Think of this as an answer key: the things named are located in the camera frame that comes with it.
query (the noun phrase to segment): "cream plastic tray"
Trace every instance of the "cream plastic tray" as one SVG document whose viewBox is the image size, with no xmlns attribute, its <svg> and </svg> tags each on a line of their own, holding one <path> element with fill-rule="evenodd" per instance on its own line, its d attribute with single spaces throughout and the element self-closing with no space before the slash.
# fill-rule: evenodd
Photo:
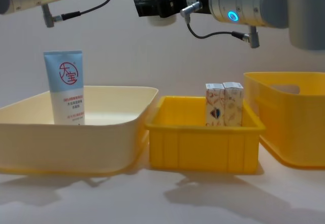
<svg viewBox="0 0 325 224">
<path fill-rule="evenodd" d="M 106 176 L 136 161 L 158 90 L 85 87 L 86 125 L 54 125 L 50 93 L 0 109 L 0 171 Z"/>
</svg>

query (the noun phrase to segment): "white wall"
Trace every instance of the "white wall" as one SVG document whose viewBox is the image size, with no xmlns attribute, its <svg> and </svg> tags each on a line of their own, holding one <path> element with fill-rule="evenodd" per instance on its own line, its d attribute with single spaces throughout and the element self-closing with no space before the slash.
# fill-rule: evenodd
<svg viewBox="0 0 325 224">
<path fill-rule="evenodd" d="M 104 0 L 65 0 L 50 5 L 57 15 L 85 10 Z M 211 16 L 192 17 L 198 34 L 246 31 Z M 206 82 L 242 81 L 249 71 L 325 71 L 325 56 L 289 44 L 287 30 L 260 29 L 261 47 L 251 50 L 232 37 L 197 40 L 181 17 L 152 27 L 137 17 L 133 0 L 47 29 L 40 8 L 0 17 L 0 106 L 48 90 L 43 51 L 84 51 L 87 85 L 141 85 L 162 94 L 203 94 Z"/>
</svg>

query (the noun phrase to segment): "blue tube label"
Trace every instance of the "blue tube label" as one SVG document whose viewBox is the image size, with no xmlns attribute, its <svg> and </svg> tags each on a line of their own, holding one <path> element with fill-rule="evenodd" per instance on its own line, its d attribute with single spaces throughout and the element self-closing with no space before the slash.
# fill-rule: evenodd
<svg viewBox="0 0 325 224">
<path fill-rule="evenodd" d="M 50 91 L 83 88 L 82 51 L 44 52 Z"/>
</svg>

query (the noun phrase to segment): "yellow plastic basket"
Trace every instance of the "yellow plastic basket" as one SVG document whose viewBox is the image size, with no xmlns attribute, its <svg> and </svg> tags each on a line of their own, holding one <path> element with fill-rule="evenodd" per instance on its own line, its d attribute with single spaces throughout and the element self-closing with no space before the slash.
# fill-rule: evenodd
<svg viewBox="0 0 325 224">
<path fill-rule="evenodd" d="M 290 86 L 298 91 L 286 91 Z M 274 157 L 290 167 L 325 168 L 325 73 L 247 73 L 245 93 Z"/>
<path fill-rule="evenodd" d="M 159 169 L 254 173 L 265 129 L 244 102 L 243 127 L 205 126 L 202 97 L 163 97 L 147 123 L 150 163 Z"/>
</svg>

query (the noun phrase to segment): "white table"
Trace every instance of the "white table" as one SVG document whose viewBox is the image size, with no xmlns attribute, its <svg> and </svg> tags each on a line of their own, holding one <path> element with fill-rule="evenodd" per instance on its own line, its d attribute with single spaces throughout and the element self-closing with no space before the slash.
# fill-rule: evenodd
<svg viewBox="0 0 325 224">
<path fill-rule="evenodd" d="M 260 147 L 255 176 L 138 169 L 111 178 L 0 175 L 0 224 L 324 224 L 325 171 Z"/>
</svg>

